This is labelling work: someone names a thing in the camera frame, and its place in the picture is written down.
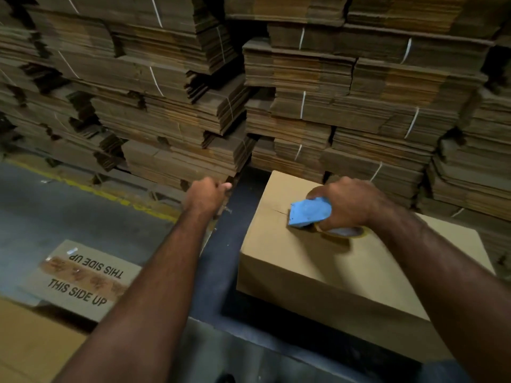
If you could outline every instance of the yellow floor line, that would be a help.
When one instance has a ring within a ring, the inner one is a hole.
[[[67,185],[70,185],[72,187],[77,187],[83,191],[86,191],[86,192],[89,192],[89,193],[93,193],[97,196],[101,196],[102,198],[106,198],[108,200],[111,200],[111,201],[114,201],[114,202],[117,202],[119,204],[122,204],[123,206],[131,206],[133,207],[134,209],[136,209],[137,211],[142,211],[142,212],[145,212],[153,217],[156,217],[156,218],[160,218],[160,219],[164,219],[164,220],[168,220],[170,222],[173,222],[173,223],[176,223],[177,221],[177,218],[174,217],[174,216],[170,216],[170,215],[166,215],[164,213],[161,213],[161,212],[156,212],[154,210],[152,210],[151,208],[145,206],[145,205],[142,205],[142,204],[137,204],[135,202],[132,202],[130,200],[127,200],[127,199],[123,199],[123,198],[120,198],[116,195],[112,195],[111,193],[107,193],[107,192],[104,192],[102,190],[98,190],[98,189],[95,189],[91,186],[88,186],[88,185],[84,185],[84,184],[80,184],[74,180],[70,180],[70,179],[67,179],[67,178],[64,178],[64,177],[60,177],[58,174],[55,174],[55,173],[51,173],[51,172],[45,172],[43,170],[40,170],[40,169],[37,169],[37,168],[34,168],[28,164],[25,164],[25,163],[22,163],[20,161],[16,161],[16,160],[13,160],[13,159],[10,159],[9,157],[7,157],[5,160],[5,162],[8,162],[9,164],[12,164],[12,165],[16,165],[20,168],[24,168],[24,169],[27,169],[33,173],[37,173],[37,174],[40,174],[41,176],[44,176],[44,177],[47,177],[48,179],[52,179],[52,180],[56,180],[56,181],[60,181],[62,183],[66,183]]]

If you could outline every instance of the gray floor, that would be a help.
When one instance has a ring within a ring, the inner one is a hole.
[[[65,239],[143,265],[171,227],[133,208],[0,163],[0,293],[37,304],[17,285]],[[210,383],[222,372],[233,374],[238,383],[345,381],[189,320],[170,381]]]

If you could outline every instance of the flattened cardboard box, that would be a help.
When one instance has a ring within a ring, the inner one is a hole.
[[[65,240],[25,280],[22,289],[99,322],[141,267]]]
[[[317,184],[274,171],[241,247],[237,290],[422,362],[451,358],[384,244],[287,226]],[[418,215],[493,272],[475,230]]]

